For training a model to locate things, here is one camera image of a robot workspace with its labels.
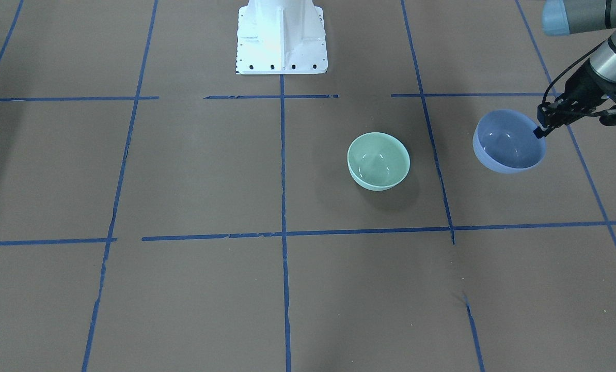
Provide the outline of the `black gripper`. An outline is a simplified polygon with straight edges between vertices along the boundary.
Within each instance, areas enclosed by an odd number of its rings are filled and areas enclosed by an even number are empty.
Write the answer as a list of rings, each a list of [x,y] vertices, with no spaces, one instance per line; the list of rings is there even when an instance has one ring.
[[[559,122],[575,122],[584,116],[601,122],[615,120],[615,109],[597,112],[615,88],[615,82],[600,76],[591,65],[582,65],[565,83],[563,94],[553,103],[541,103],[537,108],[538,125],[533,130],[537,139],[547,137],[558,128]]]

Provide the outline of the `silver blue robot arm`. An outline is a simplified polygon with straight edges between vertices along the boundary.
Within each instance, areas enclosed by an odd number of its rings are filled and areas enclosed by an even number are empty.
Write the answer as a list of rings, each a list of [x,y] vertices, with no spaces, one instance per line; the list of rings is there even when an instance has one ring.
[[[546,1],[542,31],[548,36],[610,30],[608,38],[577,59],[563,93],[538,106],[537,138],[584,117],[616,126],[616,1]]]

